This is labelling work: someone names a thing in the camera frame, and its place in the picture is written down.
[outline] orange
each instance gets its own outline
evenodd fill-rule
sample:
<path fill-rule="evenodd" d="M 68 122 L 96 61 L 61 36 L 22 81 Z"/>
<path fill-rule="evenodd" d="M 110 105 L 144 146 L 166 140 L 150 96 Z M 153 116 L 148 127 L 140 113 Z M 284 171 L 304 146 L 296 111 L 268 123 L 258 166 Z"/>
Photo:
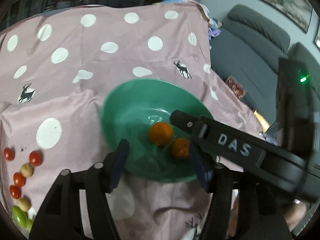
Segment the orange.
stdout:
<path fill-rule="evenodd" d="M 165 122 L 156 122 L 148 133 L 149 140 L 157 146 L 169 144 L 173 137 L 172 127 Z"/>
<path fill-rule="evenodd" d="M 185 138 L 175 139 L 170 145 L 170 154 L 177 159 L 186 159 L 189 156 L 189 140 Z"/>

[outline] green led indicator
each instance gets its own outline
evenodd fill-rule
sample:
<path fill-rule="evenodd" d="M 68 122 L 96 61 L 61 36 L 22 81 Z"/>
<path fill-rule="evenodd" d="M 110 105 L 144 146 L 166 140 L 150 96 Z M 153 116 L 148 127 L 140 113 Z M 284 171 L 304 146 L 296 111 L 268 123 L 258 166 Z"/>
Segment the green led indicator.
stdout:
<path fill-rule="evenodd" d="M 301 78 L 301 79 L 300 79 L 300 82 L 301 82 L 301 83 L 305 82 L 305 81 L 307 80 L 307 78 L 308 78 L 308 77 L 310 77 L 310 75 L 309 75 L 309 74 L 308 74 L 308 75 L 306 75 L 305 77 Z"/>

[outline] framed picture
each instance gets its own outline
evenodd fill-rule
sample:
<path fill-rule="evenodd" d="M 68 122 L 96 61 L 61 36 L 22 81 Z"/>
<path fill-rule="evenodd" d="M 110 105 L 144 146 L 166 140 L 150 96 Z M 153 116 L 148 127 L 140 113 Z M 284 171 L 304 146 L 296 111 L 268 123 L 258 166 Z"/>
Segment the framed picture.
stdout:
<path fill-rule="evenodd" d="M 312 14 L 312 6 L 308 0 L 262 0 L 278 9 L 305 33 L 307 33 Z"/>
<path fill-rule="evenodd" d="M 316 34 L 315 45 L 320 49 L 320 22 L 318 32 Z"/>

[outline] wall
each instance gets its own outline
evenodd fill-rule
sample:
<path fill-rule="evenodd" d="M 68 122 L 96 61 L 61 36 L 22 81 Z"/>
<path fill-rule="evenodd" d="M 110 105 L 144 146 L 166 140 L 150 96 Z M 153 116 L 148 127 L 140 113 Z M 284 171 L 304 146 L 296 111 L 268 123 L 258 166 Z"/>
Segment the wall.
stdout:
<path fill-rule="evenodd" d="M 236 4 L 243 4 L 254 9 L 286 30 L 291 37 L 290 47 L 299 41 L 313 54 L 320 64 L 320 50 L 314 44 L 319 26 L 318 16 L 314 10 L 312 12 L 308 33 L 305 34 L 286 16 L 261 0 L 200 0 L 200 2 L 208 7 L 210 16 L 218 20 L 222 20 Z"/>

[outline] red tomato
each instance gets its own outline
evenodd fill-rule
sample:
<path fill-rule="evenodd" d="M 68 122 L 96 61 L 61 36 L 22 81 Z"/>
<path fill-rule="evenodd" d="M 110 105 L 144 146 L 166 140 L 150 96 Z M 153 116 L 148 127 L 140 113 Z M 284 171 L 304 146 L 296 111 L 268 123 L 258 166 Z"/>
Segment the red tomato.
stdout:
<path fill-rule="evenodd" d="M 22 176 L 20 172 L 16 172 L 13 175 L 13 182 L 16 187 L 23 187 L 26 183 L 26 179 Z"/>
<path fill-rule="evenodd" d="M 14 152 L 10 148 L 5 148 L 4 151 L 4 157 L 7 159 L 7 161 L 12 161 L 14 159 Z"/>
<path fill-rule="evenodd" d="M 33 151 L 29 155 L 29 162 L 33 166 L 39 166 L 42 163 L 42 155 L 39 151 Z"/>
<path fill-rule="evenodd" d="M 21 189 L 19 187 L 16 187 L 14 185 L 11 185 L 9 187 L 9 192 L 10 192 L 10 195 L 13 197 L 13 198 L 20 198 L 21 197 Z"/>

